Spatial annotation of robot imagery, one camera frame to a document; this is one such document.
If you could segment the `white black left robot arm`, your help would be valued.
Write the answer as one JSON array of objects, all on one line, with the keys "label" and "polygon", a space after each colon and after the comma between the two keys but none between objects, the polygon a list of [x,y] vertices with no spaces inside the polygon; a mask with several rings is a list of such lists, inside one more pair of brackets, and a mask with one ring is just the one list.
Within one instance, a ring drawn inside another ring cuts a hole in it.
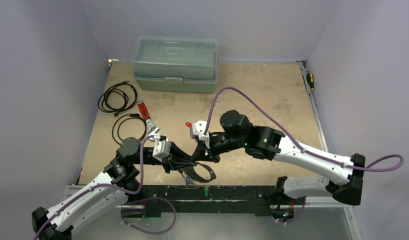
[{"label": "white black left robot arm", "polygon": [[144,188],[144,165],[161,165],[166,172],[194,166],[190,155],[165,136],[151,136],[153,147],[129,137],[116,156],[90,183],[61,203],[31,214],[36,240],[70,240],[85,225],[118,205],[137,204]]}]

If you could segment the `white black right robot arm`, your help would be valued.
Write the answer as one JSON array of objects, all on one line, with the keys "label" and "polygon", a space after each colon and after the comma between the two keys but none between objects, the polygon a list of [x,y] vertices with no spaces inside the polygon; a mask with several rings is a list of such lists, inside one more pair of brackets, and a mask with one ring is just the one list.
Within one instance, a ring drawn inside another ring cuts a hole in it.
[{"label": "white black right robot arm", "polygon": [[335,155],[320,149],[294,143],[284,132],[268,126],[253,125],[247,116],[236,110],[224,113],[219,120],[223,132],[205,132],[207,122],[189,124],[190,137],[197,142],[191,161],[219,162],[220,155],[243,148],[255,159],[275,160],[315,173],[311,177],[279,177],[273,190],[281,204],[290,199],[310,196],[331,196],[351,206],[361,204],[365,157]]}]

